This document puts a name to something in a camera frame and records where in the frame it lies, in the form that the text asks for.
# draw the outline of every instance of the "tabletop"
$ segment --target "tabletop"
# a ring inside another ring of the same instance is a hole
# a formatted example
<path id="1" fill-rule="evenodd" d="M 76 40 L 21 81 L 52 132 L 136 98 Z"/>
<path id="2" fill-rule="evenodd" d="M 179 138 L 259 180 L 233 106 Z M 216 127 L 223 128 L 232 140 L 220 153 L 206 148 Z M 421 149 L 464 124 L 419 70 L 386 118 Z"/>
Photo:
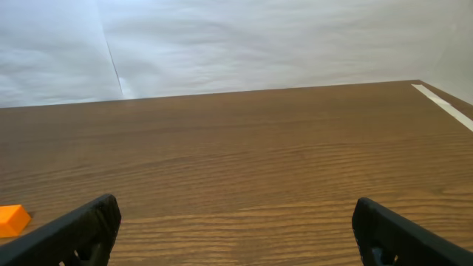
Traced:
<path id="1" fill-rule="evenodd" d="M 110 265 L 360 265 L 359 197 L 473 250 L 473 133 L 413 83 L 0 109 L 0 205 L 114 194 Z"/>

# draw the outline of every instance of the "orange object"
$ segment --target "orange object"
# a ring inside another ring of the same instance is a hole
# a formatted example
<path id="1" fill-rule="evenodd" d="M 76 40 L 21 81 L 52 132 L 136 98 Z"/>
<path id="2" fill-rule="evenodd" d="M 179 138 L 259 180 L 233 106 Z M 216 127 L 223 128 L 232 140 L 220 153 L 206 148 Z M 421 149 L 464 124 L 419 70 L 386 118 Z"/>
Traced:
<path id="1" fill-rule="evenodd" d="M 30 221 L 23 206 L 0 206 L 0 237 L 19 236 Z"/>

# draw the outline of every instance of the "white tape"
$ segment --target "white tape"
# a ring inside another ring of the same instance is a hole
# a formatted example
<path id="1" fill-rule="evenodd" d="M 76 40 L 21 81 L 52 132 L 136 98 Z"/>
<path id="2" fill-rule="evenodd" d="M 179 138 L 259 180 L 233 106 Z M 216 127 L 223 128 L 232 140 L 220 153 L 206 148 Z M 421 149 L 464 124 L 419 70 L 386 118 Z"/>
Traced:
<path id="1" fill-rule="evenodd" d="M 473 121 L 464 114 L 462 114 L 460 111 L 456 110 L 455 107 L 453 107 L 450 103 L 444 101 L 440 97 L 438 97 L 434 92 L 431 92 L 429 89 L 427 89 L 423 85 L 415 85 L 412 84 L 419 92 L 422 92 L 425 96 L 428 97 L 428 99 L 432 100 L 434 103 L 439 105 L 443 110 L 448 112 L 449 114 L 452 115 L 452 117 L 455 117 L 460 123 L 462 123 L 464 126 L 466 126 L 469 130 L 473 131 Z"/>

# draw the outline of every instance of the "black plastic part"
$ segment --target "black plastic part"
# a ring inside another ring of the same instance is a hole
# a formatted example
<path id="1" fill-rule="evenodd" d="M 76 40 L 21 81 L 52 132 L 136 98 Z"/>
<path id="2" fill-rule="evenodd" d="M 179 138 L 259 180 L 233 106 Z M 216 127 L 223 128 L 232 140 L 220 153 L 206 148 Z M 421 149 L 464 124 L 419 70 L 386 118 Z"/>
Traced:
<path id="1" fill-rule="evenodd" d="M 358 200 L 352 224 L 365 266 L 473 265 L 473 253 L 371 199 Z"/>
<path id="2" fill-rule="evenodd" d="M 0 266 L 105 266 L 120 227 L 117 200 L 103 195 L 0 247 Z"/>

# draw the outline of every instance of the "orange block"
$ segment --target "orange block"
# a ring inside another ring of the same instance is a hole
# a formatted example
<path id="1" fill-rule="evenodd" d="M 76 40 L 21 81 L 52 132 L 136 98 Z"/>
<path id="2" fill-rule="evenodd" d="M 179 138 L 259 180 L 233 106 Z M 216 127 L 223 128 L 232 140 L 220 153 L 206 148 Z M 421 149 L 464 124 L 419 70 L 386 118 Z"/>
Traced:
<path id="1" fill-rule="evenodd" d="M 19 236 L 30 221 L 23 206 L 0 206 L 0 237 Z"/>

